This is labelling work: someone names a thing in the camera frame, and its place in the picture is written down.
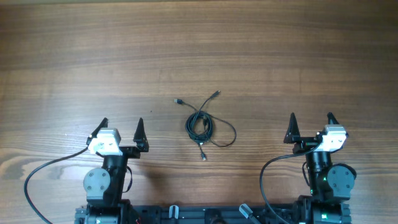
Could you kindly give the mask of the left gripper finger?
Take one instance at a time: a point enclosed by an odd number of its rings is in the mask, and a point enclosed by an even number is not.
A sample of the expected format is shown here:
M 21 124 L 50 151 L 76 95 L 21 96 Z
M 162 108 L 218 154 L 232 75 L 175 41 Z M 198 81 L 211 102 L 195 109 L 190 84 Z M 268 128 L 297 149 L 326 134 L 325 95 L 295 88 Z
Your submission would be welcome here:
M 99 133 L 101 128 L 107 128 L 109 123 L 108 118 L 103 118 L 97 128 L 87 137 L 86 144 L 89 145 L 94 138 L 97 138 L 97 134 Z
M 136 147 L 141 152 L 149 151 L 149 143 L 147 140 L 147 136 L 144 129 L 144 120 L 142 118 L 139 119 L 137 124 L 136 132 L 134 133 L 133 141 L 136 143 Z

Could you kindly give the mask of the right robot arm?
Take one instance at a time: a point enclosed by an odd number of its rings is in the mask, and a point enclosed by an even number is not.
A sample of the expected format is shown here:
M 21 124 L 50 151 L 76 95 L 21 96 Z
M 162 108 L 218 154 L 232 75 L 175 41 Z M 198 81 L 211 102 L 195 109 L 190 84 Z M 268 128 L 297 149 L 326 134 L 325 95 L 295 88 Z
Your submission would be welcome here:
M 345 128 L 337 122 L 333 113 L 328 113 L 328 124 L 314 137 L 302 137 L 295 115 L 290 115 L 289 127 L 284 142 L 293 144 L 293 155 L 306 158 L 307 182 L 310 196 L 301 195 L 293 204 L 290 220 L 293 223 L 352 222 L 349 205 L 351 190 L 357 177 L 349 165 L 331 161 L 331 155 L 343 148 L 348 138 Z

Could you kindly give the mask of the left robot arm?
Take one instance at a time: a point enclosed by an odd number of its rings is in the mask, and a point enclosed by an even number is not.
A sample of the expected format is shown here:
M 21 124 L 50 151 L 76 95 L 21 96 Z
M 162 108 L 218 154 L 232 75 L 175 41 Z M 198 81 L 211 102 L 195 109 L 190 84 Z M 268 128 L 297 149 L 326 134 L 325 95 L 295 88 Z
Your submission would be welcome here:
M 100 168 L 90 170 L 83 179 L 87 205 L 75 210 L 75 224 L 128 224 L 141 223 L 140 214 L 133 209 L 130 200 L 122 194 L 129 191 L 132 184 L 124 189 L 129 159 L 138 159 L 142 152 L 149 151 L 149 143 L 141 118 L 134 133 L 133 146 L 121 146 L 121 136 L 116 128 L 108 126 L 104 118 L 88 136 L 86 145 L 92 154 L 103 158 Z

